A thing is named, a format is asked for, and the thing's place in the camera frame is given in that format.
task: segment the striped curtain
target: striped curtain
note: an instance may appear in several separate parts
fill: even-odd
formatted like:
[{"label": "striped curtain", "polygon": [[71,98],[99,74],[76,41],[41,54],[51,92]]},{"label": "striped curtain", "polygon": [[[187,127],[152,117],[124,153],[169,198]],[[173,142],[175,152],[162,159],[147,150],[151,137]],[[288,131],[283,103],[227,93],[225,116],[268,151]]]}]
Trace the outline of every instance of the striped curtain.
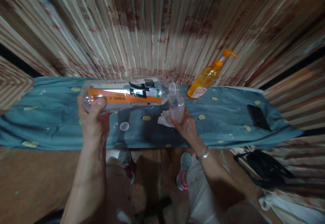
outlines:
[{"label": "striped curtain", "polygon": [[303,129],[325,127],[325,57],[264,92],[290,124]]},{"label": "striped curtain", "polygon": [[180,84],[230,48],[239,59],[225,62],[216,84],[259,87],[324,45],[324,4],[0,0],[0,42],[46,76],[162,75]]},{"label": "striped curtain", "polygon": [[[286,179],[287,186],[266,192],[325,214],[324,142],[325,134],[301,137],[285,141],[269,151],[263,151],[296,176],[294,179]],[[233,148],[231,151],[239,154],[255,149],[254,146],[248,146]]]},{"label": "striped curtain", "polygon": [[33,79],[0,57],[0,110],[7,110],[33,87]]}]

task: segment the yellow soap bottle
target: yellow soap bottle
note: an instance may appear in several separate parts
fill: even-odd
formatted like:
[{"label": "yellow soap bottle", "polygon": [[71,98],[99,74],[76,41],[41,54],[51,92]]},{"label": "yellow soap bottle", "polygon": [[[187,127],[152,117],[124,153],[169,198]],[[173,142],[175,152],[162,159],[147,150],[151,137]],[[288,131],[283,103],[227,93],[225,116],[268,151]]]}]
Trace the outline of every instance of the yellow soap bottle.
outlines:
[{"label": "yellow soap bottle", "polygon": [[187,91],[187,97],[190,99],[199,99],[204,93],[210,88],[211,85],[217,80],[219,73],[221,71],[221,67],[223,65],[223,61],[226,57],[234,56],[238,58],[235,54],[233,54],[232,50],[225,49],[222,53],[222,57],[219,60],[213,62],[211,66],[208,66],[201,70],[200,74],[193,82],[190,89]]}]

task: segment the white tissue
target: white tissue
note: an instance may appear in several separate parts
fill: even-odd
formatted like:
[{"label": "white tissue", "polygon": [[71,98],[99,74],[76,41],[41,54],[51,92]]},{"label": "white tissue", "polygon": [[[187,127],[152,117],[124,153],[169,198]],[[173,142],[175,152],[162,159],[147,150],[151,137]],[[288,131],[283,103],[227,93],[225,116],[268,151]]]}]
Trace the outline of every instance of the white tissue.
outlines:
[{"label": "white tissue", "polygon": [[172,122],[170,121],[169,110],[162,111],[161,116],[158,118],[158,124],[162,124],[162,125],[165,125],[165,126],[170,127],[170,128],[174,128],[175,127],[172,124]]}]

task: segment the black phone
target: black phone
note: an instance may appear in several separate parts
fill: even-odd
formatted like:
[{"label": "black phone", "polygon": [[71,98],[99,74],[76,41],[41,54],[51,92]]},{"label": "black phone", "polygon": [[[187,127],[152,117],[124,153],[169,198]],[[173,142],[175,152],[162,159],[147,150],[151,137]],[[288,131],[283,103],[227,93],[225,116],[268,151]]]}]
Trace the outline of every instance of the black phone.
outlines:
[{"label": "black phone", "polygon": [[271,132],[270,126],[267,123],[267,120],[263,114],[262,109],[252,105],[247,105],[247,107],[255,127]]}]

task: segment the gray sneaker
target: gray sneaker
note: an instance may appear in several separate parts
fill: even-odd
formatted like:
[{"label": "gray sneaker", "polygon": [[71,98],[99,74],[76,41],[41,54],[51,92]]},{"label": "gray sneaker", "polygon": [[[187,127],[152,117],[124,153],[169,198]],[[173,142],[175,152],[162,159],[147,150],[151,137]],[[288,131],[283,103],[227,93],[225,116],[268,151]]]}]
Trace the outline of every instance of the gray sneaker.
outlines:
[{"label": "gray sneaker", "polygon": [[183,172],[187,172],[190,168],[192,164],[192,155],[188,152],[185,152],[181,159],[180,159],[180,170],[179,170],[179,174],[177,175],[176,178],[176,184],[179,190],[182,190],[184,193],[186,192],[186,190],[189,188],[188,186],[185,186],[181,180],[180,180],[180,176]]},{"label": "gray sneaker", "polygon": [[131,158],[131,152],[129,151],[129,149],[121,150],[118,154],[118,160],[121,162],[123,168],[129,168],[129,170],[130,170],[130,176],[129,176],[130,184],[133,184],[135,175],[131,168],[132,158]]}]

